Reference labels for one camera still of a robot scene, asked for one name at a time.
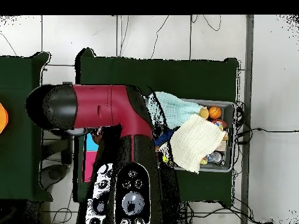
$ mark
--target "basketball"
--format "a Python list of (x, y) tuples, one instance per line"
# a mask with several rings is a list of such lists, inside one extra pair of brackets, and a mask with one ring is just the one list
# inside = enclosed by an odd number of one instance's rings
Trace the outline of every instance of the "basketball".
[(214, 120), (217, 118), (220, 118), (221, 113), (222, 113), (221, 109), (217, 106), (212, 106), (208, 110), (208, 114), (209, 114), (210, 118), (212, 118)]

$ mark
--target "light blue cloth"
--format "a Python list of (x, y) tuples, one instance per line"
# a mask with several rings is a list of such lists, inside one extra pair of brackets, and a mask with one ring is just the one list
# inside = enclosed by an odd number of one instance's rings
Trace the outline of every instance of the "light blue cloth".
[[(181, 126), (192, 114), (198, 114), (203, 106), (195, 102), (183, 101), (176, 96), (165, 93), (155, 92), (157, 99), (163, 109), (167, 125), (170, 129)], [(156, 103), (153, 94), (149, 96), (147, 104), (151, 115), (152, 123), (163, 124), (163, 118), (160, 114), (159, 105)]]

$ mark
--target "pink object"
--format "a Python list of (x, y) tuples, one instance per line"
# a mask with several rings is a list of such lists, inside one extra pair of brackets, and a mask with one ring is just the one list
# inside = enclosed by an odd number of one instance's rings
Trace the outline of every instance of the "pink object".
[(84, 178), (82, 178), (84, 182), (91, 181), (91, 175), (93, 169), (92, 166), (95, 160), (96, 160), (96, 151), (86, 151), (85, 174), (84, 174)]

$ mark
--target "white wall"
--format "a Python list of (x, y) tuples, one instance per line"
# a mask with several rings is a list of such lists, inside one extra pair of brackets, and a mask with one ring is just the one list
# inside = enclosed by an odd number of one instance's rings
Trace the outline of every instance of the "white wall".
[[(276, 15), (254, 16), (252, 128), (299, 130), (297, 32), (298, 28)], [(298, 149), (298, 133), (254, 132), (249, 206), (257, 220), (298, 223)]]
[[(163, 24), (164, 16), (130, 16), (128, 30), (121, 55), (133, 58), (150, 58), (156, 40), (156, 32)], [(205, 15), (209, 23), (217, 29), (219, 15)], [(123, 16), (123, 33), (126, 30), (127, 16)], [(121, 21), (119, 18), (120, 51)], [(169, 60), (189, 59), (190, 16), (170, 15), (164, 27), (158, 33), (158, 41), (153, 58)], [(19, 16), (2, 18), (0, 31), (9, 40), (18, 56), (30, 56), (41, 51), (41, 17)], [(203, 15), (198, 15), (192, 24), (192, 59), (218, 60), (235, 57), (245, 68), (246, 16), (221, 15), (219, 31), (211, 29)], [(94, 49), (97, 56), (113, 57), (116, 55), (116, 17), (111, 16), (43, 16), (43, 51), (52, 54), (50, 64), (73, 65), (76, 55), (85, 47)], [(3, 36), (0, 36), (0, 55), (14, 55)], [(240, 74), (244, 84), (244, 71)], [(63, 81), (74, 82), (75, 70), (70, 66), (47, 66), (43, 72), (43, 83), (60, 84)], [(236, 166), (241, 171), (241, 164)], [(71, 176), (53, 187), (54, 202), (51, 211), (68, 206), (71, 195)], [(236, 184), (236, 195), (241, 198), (241, 177)], [(201, 215), (221, 208), (220, 205), (194, 203), (194, 211)], [(64, 213), (57, 215), (57, 220), (64, 219)], [(240, 224), (234, 214), (221, 211), (208, 218), (194, 219), (194, 224)]]

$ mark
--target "blue object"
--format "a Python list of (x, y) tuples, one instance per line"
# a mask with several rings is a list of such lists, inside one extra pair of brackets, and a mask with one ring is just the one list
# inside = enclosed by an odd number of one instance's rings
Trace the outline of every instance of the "blue object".
[(174, 130), (170, 129), (168, 132), (162, 134), (157, 140), (154, 140), (155, 146), (161, 146), (165, 142), (171, 139)]
[(87, 134), (86, 151), (98, 151), (99, 145), (97, 145), (91, 137), (91, 134)]

